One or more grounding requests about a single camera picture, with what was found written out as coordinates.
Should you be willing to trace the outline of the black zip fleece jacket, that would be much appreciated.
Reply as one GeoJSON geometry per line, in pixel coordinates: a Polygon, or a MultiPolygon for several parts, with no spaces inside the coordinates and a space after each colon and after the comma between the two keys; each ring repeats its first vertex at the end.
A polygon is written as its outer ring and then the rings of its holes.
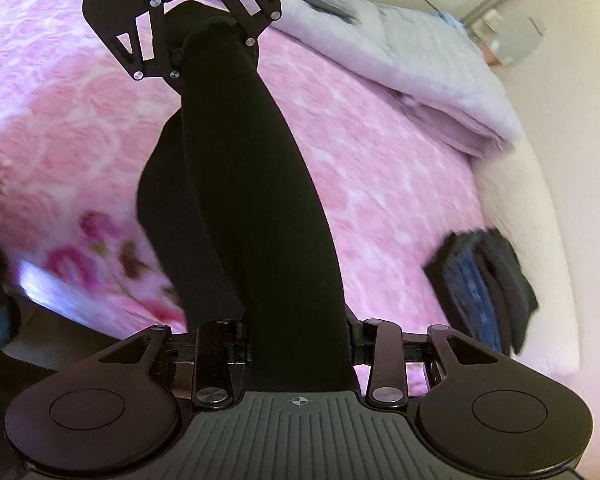
{"type": "Polygon", "coordinates": [[[182,105],[140,176],[137,218],[190,332],[238,320],[260,391],[343,391],[343,284],[323,207],[283,114],[230,14],[166,14],[182,105]]]}

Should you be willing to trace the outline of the folded dark clothes stack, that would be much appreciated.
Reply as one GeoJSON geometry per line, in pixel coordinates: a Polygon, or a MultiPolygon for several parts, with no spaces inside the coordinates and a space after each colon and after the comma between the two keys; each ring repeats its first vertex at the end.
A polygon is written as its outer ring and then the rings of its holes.
{"type": "Polygon", "coordinates": [[[506,356],[521,352],[539,303],[499,230],[448,234],[424,272],[454,330],[506,356]]]}

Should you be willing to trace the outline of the pink rose bed blanket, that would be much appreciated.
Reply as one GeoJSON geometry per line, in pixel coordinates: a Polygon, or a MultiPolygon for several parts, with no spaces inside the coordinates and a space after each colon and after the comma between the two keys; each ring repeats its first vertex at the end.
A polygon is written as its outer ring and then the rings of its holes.
{"type": "MultiPolygon", "coordinates": [[[[178,96],[135,81],[82,0],[0,0],[0,247],[15,288],[125,338],[184,315],[136,220],[138,180],[178,96]]],[[[259,72],[320,194],[350,308],[422,333],[444,316],[422,270],[451,232],[484,225],[468,160],[377,84],[277,30],[259,72]]]]}

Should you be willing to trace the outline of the white ribbed rolled quilt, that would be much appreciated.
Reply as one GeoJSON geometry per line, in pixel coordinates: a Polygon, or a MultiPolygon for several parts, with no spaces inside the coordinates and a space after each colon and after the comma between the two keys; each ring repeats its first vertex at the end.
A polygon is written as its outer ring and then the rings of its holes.
{"type": "Polygon", "coordinates": [[[422,11],[351,0],[354,20],[282,0],[276,29],[388,89],[423,132],[467,155],[505,150],[524,129],[479,48],[422,11]]]}

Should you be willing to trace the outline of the cream padded bed frame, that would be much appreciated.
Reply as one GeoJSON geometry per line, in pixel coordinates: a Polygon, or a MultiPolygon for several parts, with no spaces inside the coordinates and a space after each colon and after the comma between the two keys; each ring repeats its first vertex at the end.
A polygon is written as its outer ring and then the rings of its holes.
{"type": "Polygon", "coordinates": [[[539,309],[516,359],[552,377],[580,370],[577,308],[550,190],[526,139],[472,163],[483,219],[513,245],[539,309]]]}

